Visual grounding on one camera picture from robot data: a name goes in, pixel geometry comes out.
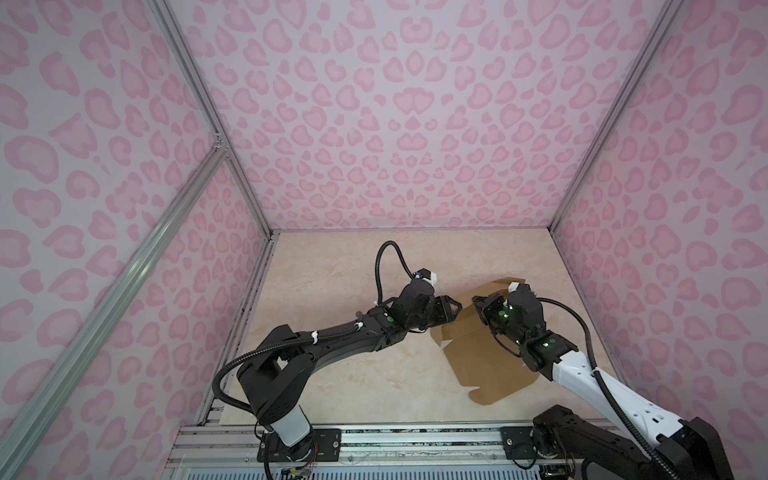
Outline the brown cardboard box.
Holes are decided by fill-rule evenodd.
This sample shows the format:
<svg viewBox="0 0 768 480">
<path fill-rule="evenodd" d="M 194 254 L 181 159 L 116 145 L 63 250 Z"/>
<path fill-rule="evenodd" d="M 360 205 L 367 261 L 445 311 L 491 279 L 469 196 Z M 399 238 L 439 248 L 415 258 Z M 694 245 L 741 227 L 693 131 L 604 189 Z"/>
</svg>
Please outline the brown cardboard box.
<svg viewBox="0 0 768 480">
<path fill-rule="evenodd" d="M 504 277 L 459 294 L 457 301 L 462 310 L 456 320 L 430 329 L 459 384 L 468 387 L 470 400 L 481 406 L 492 405 L 538 378 L 514 356 L 517 350 L 510 341 L 492 335 L 472 304 L 475 296 L 506 293 L 515 281 L 514 277 Z"/>
</svg>

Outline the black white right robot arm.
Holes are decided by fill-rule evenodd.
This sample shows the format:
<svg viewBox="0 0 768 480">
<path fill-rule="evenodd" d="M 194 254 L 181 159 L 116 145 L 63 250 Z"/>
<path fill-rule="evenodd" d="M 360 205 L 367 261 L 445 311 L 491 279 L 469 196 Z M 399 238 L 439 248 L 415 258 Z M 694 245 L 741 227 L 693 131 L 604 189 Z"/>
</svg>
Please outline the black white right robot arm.
<svg viewBox="0 0 768 480">
<path fill-rule="evenodd" d="M 575 394 L 619 430 L 609 432 L 555 405 L 533 420 L 536 453 L 580 459 L 585 467 L 598 465 L 622 479 L 733 478 L 715 427 L 700 417 L 683 419 L 601 369 L 590 329 L 571 307 L 536 295 L 526 283 L 472 302 L 491 334 L 514 343 L 516 356 L 530 371 Z M 546 305 L 573 314 L 582 327 L 584 350 L 547 327 Z"/>
</svg>

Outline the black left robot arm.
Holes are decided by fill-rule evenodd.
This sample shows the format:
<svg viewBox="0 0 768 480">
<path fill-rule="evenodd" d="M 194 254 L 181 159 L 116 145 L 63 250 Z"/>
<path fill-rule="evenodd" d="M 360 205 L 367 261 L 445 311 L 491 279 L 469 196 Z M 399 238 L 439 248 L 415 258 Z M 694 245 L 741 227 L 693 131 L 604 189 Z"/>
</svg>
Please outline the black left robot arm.
<svg viewBox="0 0 768 480">
<path fill-rule="evenodd" d="M 378 352 L 401 342 L 410 333 L 424 332 L 457 319 L 462 304 L 436 295 L 433 282 L 415 276 L 400 295 L 358 312 L 354 320 L 314 331 L 293 331 L 280 325 L 255 350 L 230 362 L 246 399 L 217 397 L 252 414 L 267 432 L 286 447 L 296 447 L 313 435 L 299 399 L 317 371 L 351 356 Z"/>
</svg>

